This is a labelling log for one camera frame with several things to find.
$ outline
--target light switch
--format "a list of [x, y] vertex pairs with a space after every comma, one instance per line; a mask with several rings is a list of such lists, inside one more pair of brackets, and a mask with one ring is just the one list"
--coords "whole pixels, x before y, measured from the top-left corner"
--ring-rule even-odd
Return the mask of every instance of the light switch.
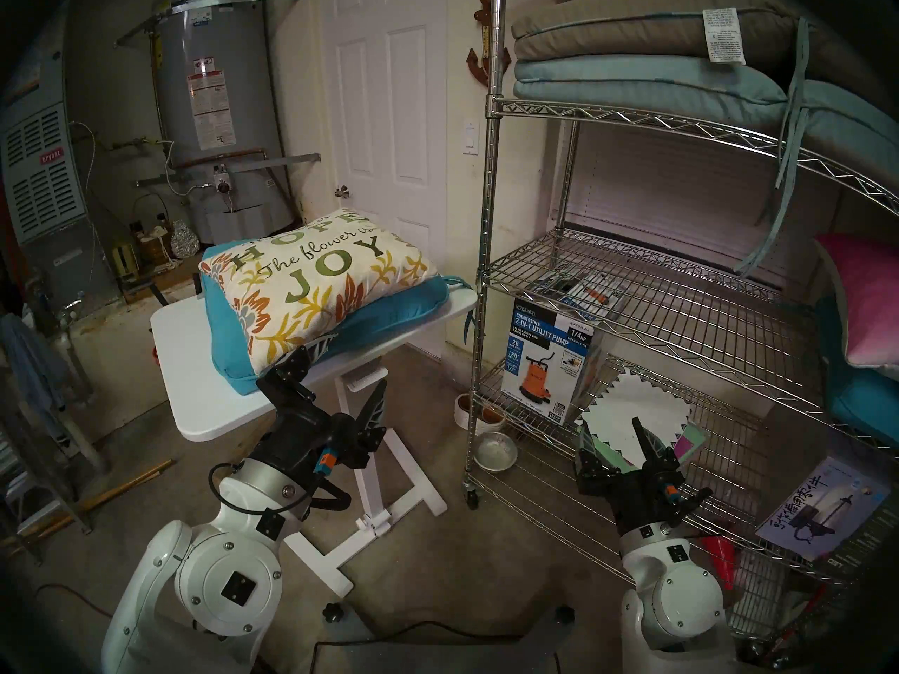
[[462, 154], [480, 154], [480, 145], [477, 138], [480, 137], [480, 126], [475, 119], [466, 119], [462, 123]]

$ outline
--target wooden stick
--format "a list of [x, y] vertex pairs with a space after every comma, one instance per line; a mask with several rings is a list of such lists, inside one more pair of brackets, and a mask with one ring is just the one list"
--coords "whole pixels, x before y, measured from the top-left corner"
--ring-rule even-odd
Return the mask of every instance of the wooden stick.
[[[175, 463], [174, 459], [167, 459], [164, 462], [162, 462], [162, 464], [158, 465], [157, 467], [153, 467], [153, 468], [149, 469], [148, 471], [145, 471], [143, 474], [137, 476], [136, 478], [132, 478], [130, 481], [128, 481], [128, 483], [123, 483], [122, 485], [119, 485], [116, 488], [112, 488], [111, 490], [108, 490], [105, 493], [100, 493], [99, 495], [95, 495], [95, 496], [93, 496], [93, 498], [86, 498], [84, 500], [81, 500], [78, 503], [78, 509], [82, 512], [89, 512], [91, 510], [95, 510], [96, 508], [100, 507], [103, 504], [106, 504], [106, 502], [112, 500], [113, 498], [116, 498], [119, 495], [122, 495], [122, 493], [126, 493], [127, 491], [131, 490], [132, 488], [138, 487], [138, 485], [142, 485], [143, 483], [146, 483], [147, 481], [152, 481], [154, 478], [158, 478], [159, 475], [162, 473], [162, 471], [164, 471], [165, 469], [167, 469], [174, 463]], [[25, 538], [27, 536], [32, 536], [34, 534], [37, 534], [37, 536], [33, 540], [40, 541], [42, 538], [46, 538], [47, 536], [56, 534], [58, 532], [58, 530], [60, 530], [61, 528], [67, 527], [73, 521], [74, 520], [72, 519], [71, 515], [65, 515], [64, 517], [59, 518], [56, 521], [53, 521], [53, 523], [51, 523], [49, 525], [42, 524], [42, 525], [39, 525], [36, 527], [28, 527], [28, 529], [26, 529], [24, 531], [24, 533], [21, 534], [21, 536], [23, 538]], [[15, 542], [15, 537], [9, 536], [9, 537], [5, 538], [2, 542], [0, 542], [0, 546], [9, 546], [10, 544], [12, 544], [14, 542]], [[13, 552], [11, 552], [9, 555], [10, 556], [16, 555], [20, 551], [21, 551], [21, 547], [16, 547], [16, 549], [13, 550]]]

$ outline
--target orange pump image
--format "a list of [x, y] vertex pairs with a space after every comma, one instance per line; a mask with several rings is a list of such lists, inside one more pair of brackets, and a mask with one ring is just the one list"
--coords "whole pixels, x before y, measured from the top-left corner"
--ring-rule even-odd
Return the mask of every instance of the orange pump image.
[[526, 357], [528, 364], [528, 375], [524, 377], [524, 382], [519, 387], [519, 391], [526, 398], [534, 403], [549, 403], [549, 391], [546, 391], [546, 371], [549, 365], [546, 364], [556, 356], [555, 353], [544, 359], [534, 359]]

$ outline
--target tan cushion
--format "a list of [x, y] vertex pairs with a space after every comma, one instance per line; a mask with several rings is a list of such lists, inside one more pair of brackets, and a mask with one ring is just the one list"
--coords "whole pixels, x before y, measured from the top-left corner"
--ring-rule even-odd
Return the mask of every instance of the tan cushion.
[[735, 7], [746, 64], [771, 71], [792, 59], [798, 15], [777, 0], [575, 0], [545, 6], [512, 24], [523, 60], [573, 55], [688, 55], [707, 58], [703, 9]]
[[[519, 60], [575, 55], [686, 55], [707, 58], [703, 9], [735, 7], [746, 64], [785, 91], [793, 76], [799, 13], [777, 0], [575, 0], [544, 6], [512, 24]], [[828, 29], [809, 34], [806, 76], [840, 86], [894, 113], [871, 67]]]

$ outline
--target pink cushion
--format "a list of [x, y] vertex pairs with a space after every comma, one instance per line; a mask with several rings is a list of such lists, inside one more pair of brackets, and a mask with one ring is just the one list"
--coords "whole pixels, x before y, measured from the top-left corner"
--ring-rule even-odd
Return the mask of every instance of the pink cushion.
[[836, 291], [846, 361], [889, 376], [899, 365], [899, 249], [848, 234], [816, 241]]

